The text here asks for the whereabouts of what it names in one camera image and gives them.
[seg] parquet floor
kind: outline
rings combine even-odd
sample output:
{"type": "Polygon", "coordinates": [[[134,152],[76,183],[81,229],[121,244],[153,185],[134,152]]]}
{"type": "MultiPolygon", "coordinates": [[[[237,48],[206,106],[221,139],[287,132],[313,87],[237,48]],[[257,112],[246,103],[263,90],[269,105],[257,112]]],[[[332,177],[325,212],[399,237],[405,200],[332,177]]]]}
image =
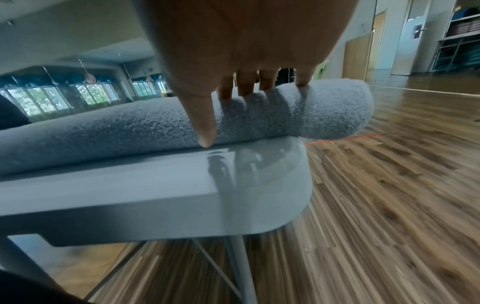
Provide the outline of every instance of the parquet floor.
{"type": "MultiPolygon", "coordinates": [[[[480,303],[480,98],[372,93],[374,135],[308,144],[311,204],[246,238],[259,303],[480,303]]],[[[203,244],[231,276],[223,245],[203,244]]],[[[236,299],[178,240],[148,243],[94,302],[236,299]]]]}

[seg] hand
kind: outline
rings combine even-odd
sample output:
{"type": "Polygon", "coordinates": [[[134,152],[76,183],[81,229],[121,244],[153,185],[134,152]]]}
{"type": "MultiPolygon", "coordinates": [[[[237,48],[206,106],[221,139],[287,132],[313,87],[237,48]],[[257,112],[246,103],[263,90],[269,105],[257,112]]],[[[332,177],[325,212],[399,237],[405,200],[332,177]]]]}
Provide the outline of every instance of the hand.
{"type": "Polygon", "coordinates": [[[239,96],[274,87],[279,68],[306,86],[335,46],[358,0],[132,0],[198,142],[217,135],[211,93],[239,96]]]}

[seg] orange line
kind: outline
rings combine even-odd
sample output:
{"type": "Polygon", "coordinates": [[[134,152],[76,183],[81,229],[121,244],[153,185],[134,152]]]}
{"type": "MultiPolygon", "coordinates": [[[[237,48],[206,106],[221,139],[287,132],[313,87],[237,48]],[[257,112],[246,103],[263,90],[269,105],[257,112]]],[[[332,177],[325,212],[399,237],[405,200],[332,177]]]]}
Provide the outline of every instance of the orange line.
{"type": "Polygon", "coordinates": [[[361,134],[361,135],[345,137],[343,139],[337,139],[337,140],[319,140],[319,141],[313,141],[313,142],[310,142],[310,143],[306,143],[305,145],[309,146],[309,145],[314,145],[314,144],[330,143],[330,142],[333,142],[333,141],[340,141],[340,140],[350,140],[350,139],[365,138],[365,137],[375,137],[375,136],[379,136],[379,135],[383,135],[383,134],[387,134],[387,133],[390,133],[390,132],[361,134]]]}

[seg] gray towel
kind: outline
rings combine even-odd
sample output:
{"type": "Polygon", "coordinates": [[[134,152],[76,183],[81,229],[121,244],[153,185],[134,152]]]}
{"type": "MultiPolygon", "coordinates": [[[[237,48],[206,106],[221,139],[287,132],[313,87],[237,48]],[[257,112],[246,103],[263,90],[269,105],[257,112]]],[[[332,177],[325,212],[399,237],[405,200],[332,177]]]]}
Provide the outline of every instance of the gray towel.
{"type": "MultiPolygon", "coordinates": [[[[340,139],[363,128],[373,112],[357,80],[285,84],[233,98],[213,96],[215,145],[276,136],[340,139]]],[[[0,175],[158,151],[199,147],[175,97],[156,98],[0,131],[0,175]]]]}

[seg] shelf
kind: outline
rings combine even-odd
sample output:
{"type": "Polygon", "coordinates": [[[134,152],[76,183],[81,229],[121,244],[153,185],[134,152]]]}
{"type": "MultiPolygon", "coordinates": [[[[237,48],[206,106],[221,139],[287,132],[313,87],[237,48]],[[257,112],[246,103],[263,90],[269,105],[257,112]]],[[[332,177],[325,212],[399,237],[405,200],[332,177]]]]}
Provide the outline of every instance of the shelf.
{"type": "Polygon", "coordinates": [[[475,17],[480,17],[480,14],[476,14],[476,15],[472,15],[472,16],[468,16],[468,17],[463,17],[463,18],[460,18],[460,19],[450,20],[450,23],[457,22],[457,21],[462,21],[462,20],[468,20],[468,19],[472,19],[472,18],[475,18],[475,17]]]}
{"type": "Polygon", "coordinates": [[[463,34],[458,34],[455,36],[449,36],[449,37],[444,37],[440,39],[439,41],[445,41],[445,40],[452,40],[452,39],[457,39],[457,38],[463,38],[463,37],[469,37],[469,36],[475,36],[480,34],[480,30],[473,31],[473,32],[468,32],[468,33],[463,33],[463,34]]]}

